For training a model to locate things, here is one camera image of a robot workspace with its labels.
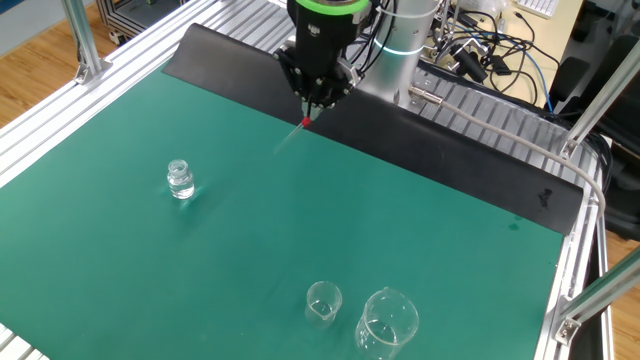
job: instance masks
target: red tip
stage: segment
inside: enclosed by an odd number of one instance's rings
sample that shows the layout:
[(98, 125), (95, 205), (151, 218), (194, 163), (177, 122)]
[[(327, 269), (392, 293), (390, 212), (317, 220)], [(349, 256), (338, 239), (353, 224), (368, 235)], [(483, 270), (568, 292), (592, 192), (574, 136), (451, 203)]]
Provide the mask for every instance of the red tip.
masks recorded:
[(311, 119), (307, 116), (304, 119), (302, 119), (302, 122), (300, 122), (300, 124), (302, 124), (302, 127), (307, 127), (309, 126), (309, 124), (311, 124)]

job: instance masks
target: green ring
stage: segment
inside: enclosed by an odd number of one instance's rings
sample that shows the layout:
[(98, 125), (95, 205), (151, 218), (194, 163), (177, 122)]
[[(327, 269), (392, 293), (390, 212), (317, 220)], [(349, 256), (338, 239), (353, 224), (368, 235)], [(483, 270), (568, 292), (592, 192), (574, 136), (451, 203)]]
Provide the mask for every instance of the green ring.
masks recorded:
[(303, 6), (313, 12), (331, 16), (355, 14), (364, 10), (369, 4), (369, 0), (360, 0), (353, 4), (343, 6), (323, 5), (313, 0), (296, 0), (296, 2), (300, 4), (300, 6)]

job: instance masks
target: black panel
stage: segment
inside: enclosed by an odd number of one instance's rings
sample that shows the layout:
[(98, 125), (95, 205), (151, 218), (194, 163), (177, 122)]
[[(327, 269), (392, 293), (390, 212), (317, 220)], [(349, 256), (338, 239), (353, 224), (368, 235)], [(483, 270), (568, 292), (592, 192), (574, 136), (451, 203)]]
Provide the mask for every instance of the black panel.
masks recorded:
[(554, 107), (558, 101), (567, 101), (588, 70), (589, 63), (584, 60), (576, 57), (564, 59), (549, 90)]
[[(300, 101), (269, 54), (192, 25), (164, 72), (298, 124)], [(355, 91), (309, 130), (568, 234), (582, 189), (419, 115)]]

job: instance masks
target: small glass beaker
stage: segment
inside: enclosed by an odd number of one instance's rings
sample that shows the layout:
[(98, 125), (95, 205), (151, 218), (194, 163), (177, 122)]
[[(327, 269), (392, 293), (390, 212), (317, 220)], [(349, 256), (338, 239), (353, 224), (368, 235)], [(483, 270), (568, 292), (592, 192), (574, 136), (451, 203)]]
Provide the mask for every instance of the small glass beaker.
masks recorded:
[(340, 289), (328, 281), (319, 281), (307, 292), (305, 316), (311, 325), (318, 328), (329, 327), (342, 305)]

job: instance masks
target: clear glass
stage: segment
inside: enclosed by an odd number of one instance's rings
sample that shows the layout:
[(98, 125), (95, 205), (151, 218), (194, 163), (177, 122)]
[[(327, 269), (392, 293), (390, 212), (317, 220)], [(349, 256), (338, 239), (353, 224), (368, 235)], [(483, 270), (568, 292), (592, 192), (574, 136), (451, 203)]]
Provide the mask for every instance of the clear glass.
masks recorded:
[(191, 174), (186, 161), (173, 160), (170, 162), (167, 180), (173, 197), (183, 200), (193, 195), (195, 189), (193, 186), (193, 174)]
[(307, 292), (307, 307), (304, 314), (311, 325), (326, 328), (335, 320), (341, 305), (340, 289), (328, 281), (319, 281)]
[(367, 359), (393, 359), (418, 331), (418, 311), (409, 299), (388, 287), (373, 294), (356, 327), (356, 345)]

